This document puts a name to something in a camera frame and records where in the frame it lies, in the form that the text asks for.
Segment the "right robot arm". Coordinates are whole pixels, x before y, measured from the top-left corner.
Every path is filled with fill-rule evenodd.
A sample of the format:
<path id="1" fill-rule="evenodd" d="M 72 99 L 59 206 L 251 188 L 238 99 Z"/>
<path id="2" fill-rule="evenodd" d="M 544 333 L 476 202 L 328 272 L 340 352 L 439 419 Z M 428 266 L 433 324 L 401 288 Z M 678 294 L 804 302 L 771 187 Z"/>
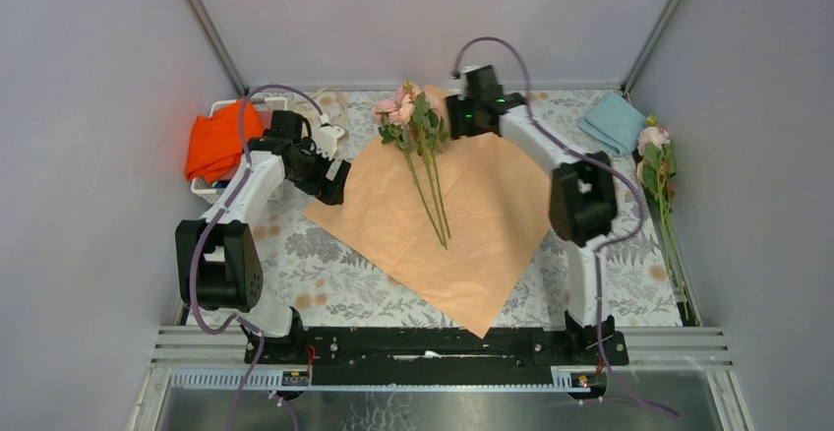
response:
<path id="1" fill-rule="evenodd" d="M 619 213 L 610 159 L 603 152 L 582 154 L 560 140 L 521 93 L 504 91 L 493 66 L 452 75 L 460 81 L 461 95 L 446 98 L 451 137 L 494 133 L 521 149 L 550 178 L 548 216 L 564 242 L 571 289 L 564 349 L 573 362 L 587 364 L 602 352 L 607 329 L 594 249 L 610 238 Z"/>

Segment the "fake rose stem with bud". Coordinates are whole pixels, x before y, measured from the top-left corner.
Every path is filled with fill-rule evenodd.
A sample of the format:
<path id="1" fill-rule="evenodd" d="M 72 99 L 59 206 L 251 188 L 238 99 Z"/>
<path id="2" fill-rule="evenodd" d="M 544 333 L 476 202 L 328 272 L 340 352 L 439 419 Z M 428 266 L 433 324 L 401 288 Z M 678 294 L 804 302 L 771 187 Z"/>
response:
<path id="1" fill-rule="evenodd" d="M 670 133 L 653 114 L 645 119 L 645 127 L 637 137 L 637 153 L 639 161 L 636 175 L 649 194 L 659 216 L 660 241 L 665 251 L 666 270 L 680 291 L 685 320 L 693 320 L 693 313 L 686 298 L 683 260 L 672 224 L 673 201 L 676 195 L 673 181 L 677 175 L 677 160 Z"/>

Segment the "pink fake rose stem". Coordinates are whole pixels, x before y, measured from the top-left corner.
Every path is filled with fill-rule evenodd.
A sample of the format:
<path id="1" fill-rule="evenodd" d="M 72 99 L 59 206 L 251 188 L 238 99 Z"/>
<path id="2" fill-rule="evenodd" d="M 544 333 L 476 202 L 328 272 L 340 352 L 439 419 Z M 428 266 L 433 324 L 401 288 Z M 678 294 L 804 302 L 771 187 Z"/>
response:
<path id="1" fill-rule="evenodd" d="M 388 119 L 391 134 L 405 157 L 438 241 L 447 248 L 451 232 L 437 161 L 448 140 L 445 120 L 436 100 L 416 84 L 405 81 L 399 92 L 398 116 Z"/>

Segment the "brown kraft wrapping paper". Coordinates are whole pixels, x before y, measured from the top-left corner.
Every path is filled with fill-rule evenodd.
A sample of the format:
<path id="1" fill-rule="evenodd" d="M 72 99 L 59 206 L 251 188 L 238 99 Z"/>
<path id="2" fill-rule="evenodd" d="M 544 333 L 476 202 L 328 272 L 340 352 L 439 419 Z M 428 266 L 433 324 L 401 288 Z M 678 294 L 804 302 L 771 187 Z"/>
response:
<path id="1" fill-rule="evenodd" d="M 294 296 L 329 326 L 551 326 L 561 319 L 564 250 L 546 217 L 549 181 L 511 143 L 480 136 L 439 156 L 451 238 L 441 243 L 424 203 L 424 165 L 382 144 L 371 117 L 383 92 L 350 92 L 353 166 L 338 207 L 313 203 L 294 253 L 310 278 Z"/>

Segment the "peach fake rose stem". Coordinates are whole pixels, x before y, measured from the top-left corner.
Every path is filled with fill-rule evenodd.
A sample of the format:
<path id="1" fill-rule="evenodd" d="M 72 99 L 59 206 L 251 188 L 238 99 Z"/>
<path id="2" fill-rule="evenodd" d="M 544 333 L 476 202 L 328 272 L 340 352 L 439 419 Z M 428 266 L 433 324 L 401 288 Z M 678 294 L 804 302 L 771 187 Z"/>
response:
<path id="1" fill-rule="evenodd" d="M 372 114 L 382 143 L 401 151 L 428 220 L 446 249 L 451 231 L 438 165 L 438 154 L 449 138 L 445 120 L 423 92 L 407 94 L 399 102 L 383 100 Z"/>

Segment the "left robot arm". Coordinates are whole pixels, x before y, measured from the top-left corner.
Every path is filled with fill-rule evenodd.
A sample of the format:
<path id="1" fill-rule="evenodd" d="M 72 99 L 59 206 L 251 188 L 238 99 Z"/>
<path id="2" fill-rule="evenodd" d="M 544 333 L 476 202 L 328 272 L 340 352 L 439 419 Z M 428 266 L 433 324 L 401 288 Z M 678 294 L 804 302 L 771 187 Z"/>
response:
<path id="1" fill-rule="evenodd" d="M 268 351 L 280 362 L 302 356 L 305 338 L 292 328 L 293 309 L 263 297 L 254 224 L 285 182 L 325 205 L 342 204 L 351 164 L 338 153 L 348 138 L 347 129 L 325 114 L 310 122 L 292 111 L 274 111 L 269 128 L 247 138 L 242 162 L 215 203 L 200 218 L 179 223 L 180 296 L 205 331 L 220 333 L 202 317 L 203 311 L 218 311 L 268 338 Z"/>

